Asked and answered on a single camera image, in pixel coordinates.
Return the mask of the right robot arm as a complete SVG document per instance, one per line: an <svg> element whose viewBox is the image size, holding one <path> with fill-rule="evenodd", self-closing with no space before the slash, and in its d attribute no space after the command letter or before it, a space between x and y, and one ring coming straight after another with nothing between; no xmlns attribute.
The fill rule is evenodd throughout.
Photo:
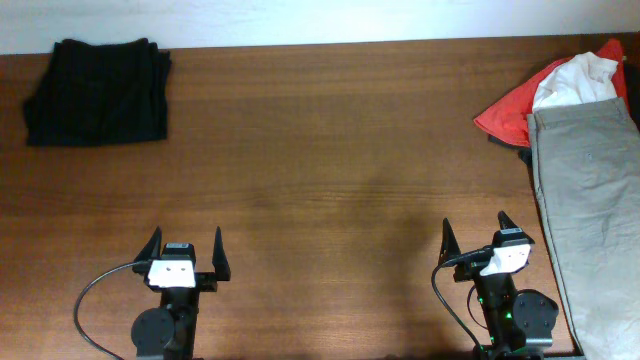
<svg viewBox="0 0 640 360"><path fill-rule="evenodd" d="M543 293L518 290L513 275L529 264L535 244L503 211L497 215L499 229L490 244L463 253L448 219L442 221L438 264L431 275L434 293L474 343L473 357L491 359L542 359L553 344L552 331L559 315L557 303ZM456 283L471 281L490 343L483 345L460 319L438 290L440 270L452 268Z"/></svg>

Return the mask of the khaki shorts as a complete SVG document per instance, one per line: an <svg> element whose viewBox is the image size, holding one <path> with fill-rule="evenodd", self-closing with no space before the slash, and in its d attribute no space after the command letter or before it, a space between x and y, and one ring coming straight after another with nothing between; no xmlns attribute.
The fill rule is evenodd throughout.
<svg viewBox="0 0 640 360"><path fill-rule="evenodd" d="M528 117L534 191L567 322L588 359L639 356L639 131L621 98Z"/></svg>

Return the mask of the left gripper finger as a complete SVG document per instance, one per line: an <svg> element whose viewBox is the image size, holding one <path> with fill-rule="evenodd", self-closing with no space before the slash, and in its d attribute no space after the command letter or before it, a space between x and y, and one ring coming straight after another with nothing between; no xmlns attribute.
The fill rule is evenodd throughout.
<svg viewBox="0 0 640 360"><path fill-rule="evenodd" d="M162 230L159 226L156 227L149 241L144 245L138 255L135 257L135 262L154 260L160 257L162 244Z"/></svg>
<svg viewBox="0 0 640 360"><path fill-rule="evenodd" d="M231 269L224 250L222 231L220 227L217 227L215 232L212 265L217 281L231 280Z"/></svg>

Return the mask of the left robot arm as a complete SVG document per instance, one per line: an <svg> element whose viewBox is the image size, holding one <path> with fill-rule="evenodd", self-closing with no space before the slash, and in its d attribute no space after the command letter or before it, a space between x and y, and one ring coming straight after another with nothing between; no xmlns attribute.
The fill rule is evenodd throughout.
<svg viewBox="0 0 640 360"><path fill-rule="evenodd" d="M215 231L211 272L196 270L191 243L162 242L153 235L134 259L133 272L160 295L160 304L143 311L133 322L131 340L138 359L192 360L202 293L213 293L220 282L231 279L222 232Z"/></svg>

